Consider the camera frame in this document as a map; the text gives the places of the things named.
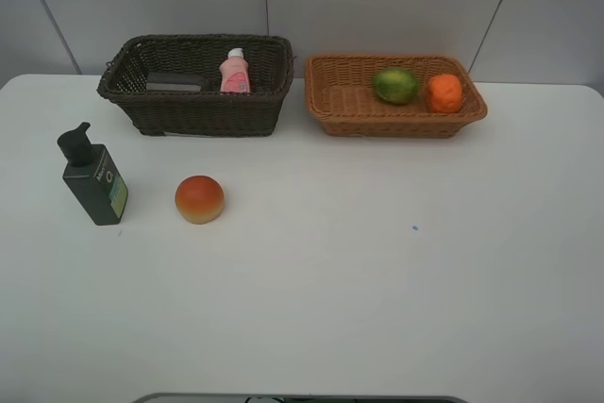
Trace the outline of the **pink squeeze bottle white cap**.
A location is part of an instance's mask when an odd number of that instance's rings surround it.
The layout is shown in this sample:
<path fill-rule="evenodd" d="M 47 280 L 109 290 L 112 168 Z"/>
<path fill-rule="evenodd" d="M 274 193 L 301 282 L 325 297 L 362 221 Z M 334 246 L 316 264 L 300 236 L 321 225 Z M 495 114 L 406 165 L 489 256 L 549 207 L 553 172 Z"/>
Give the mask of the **pink squeeze bottle white cap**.
<path fill-rule="evenodd" d="M 222 75 L 220 92 L 250 93 L 248 63 L 244 59 L 242 48 L 233 48 L 227 53 L 226 60 L 220 65 Z"/>

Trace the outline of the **dark brown wicker basket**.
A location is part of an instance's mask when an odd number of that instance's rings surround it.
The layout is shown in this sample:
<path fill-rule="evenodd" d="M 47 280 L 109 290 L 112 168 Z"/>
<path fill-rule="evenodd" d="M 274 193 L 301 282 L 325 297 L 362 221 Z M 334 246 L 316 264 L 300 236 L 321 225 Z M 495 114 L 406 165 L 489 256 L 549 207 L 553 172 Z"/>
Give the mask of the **dark brown wicker basket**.
<path fill-rule="evenodd" d="M 248 64 L 248 93 L 221 89 L 219 67 L 233 48 Z M 108 63 L 97 92 L 143 135 L 265 137 L 293 78 L 292 46 L 278 36 L 142 35 Z"/>

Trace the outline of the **orange tangerine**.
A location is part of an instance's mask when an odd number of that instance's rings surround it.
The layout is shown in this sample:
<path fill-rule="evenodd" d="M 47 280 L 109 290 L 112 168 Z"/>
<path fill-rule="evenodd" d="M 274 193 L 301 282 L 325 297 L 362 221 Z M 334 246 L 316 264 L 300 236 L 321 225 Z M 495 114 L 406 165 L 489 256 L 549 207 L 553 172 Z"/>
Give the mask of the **orange tangerine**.
<path fill-rule="evenodd" d="M 436 113 L 457 113 L 462 108 L 463 93 L 460 80 L 452 74 L 432 77 L 427 84 L 427 102 Z"/>

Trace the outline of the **translucent pink plastic cup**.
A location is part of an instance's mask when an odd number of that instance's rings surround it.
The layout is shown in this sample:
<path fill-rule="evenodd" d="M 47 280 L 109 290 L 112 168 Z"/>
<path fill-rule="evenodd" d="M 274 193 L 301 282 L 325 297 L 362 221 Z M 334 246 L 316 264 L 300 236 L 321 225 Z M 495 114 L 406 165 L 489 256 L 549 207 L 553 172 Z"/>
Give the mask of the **translucent pink plastic cup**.
<path fill-rule="evenodd" d="M 209 87 L 208 80 L 197 74 L 152 72 L 145 82 L 148 92 L 204 92 Z"/>

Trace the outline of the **black pump dispenser bottle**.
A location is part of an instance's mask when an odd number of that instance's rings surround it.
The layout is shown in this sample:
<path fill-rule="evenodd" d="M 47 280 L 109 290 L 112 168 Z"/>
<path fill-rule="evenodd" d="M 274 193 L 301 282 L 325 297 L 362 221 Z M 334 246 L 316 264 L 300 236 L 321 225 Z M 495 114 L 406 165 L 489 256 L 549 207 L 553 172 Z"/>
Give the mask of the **black pump dispenser bottle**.
<path fill-rule="evenodd" d="M 88 122 L 61 134 L 58 147 L 66 158 L 62 179 L 97 226 L 121 223 L 128 188 L 108 149 L 91 143 Z"/>

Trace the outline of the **green lime fruit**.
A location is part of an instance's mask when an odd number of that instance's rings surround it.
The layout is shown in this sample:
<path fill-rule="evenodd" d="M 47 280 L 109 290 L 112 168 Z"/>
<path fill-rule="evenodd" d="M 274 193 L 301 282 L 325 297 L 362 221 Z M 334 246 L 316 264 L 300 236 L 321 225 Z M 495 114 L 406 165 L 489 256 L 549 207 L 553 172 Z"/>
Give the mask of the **green lime fruit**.
<path fill-rule="evenodd" d="M 410 103 L 419 91 L 419 83 L 414 73 L 400 67 L 377 71 L 372 78 L 372 86 L 380 100 L 396 105 Z"/>

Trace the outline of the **light tan wicker basket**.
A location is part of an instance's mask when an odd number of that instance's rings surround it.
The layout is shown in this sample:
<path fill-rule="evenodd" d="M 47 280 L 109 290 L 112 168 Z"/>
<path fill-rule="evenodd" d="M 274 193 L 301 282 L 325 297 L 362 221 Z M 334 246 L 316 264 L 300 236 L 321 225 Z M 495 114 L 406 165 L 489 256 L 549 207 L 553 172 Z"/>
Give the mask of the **light tan wicker basket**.
<path fill-rule="evenodd" d="M 333 136 L 450 138 L 487 115 L 467 71 L 444 56 L 314 56 L 305 95 Z"/>

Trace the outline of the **orange round bread bun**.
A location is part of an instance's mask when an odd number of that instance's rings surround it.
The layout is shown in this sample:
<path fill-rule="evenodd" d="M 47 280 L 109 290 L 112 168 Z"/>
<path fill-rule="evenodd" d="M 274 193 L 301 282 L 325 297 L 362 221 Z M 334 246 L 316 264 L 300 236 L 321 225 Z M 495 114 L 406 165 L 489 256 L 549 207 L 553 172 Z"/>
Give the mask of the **orange round bread bun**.
<path fill-rule="evenodd" d="M 217 219 L 225 207 L 222 186 L 209 176 L 190 176 L 175 193 L 176 208 L 189 223 L 203 225 Z"/>

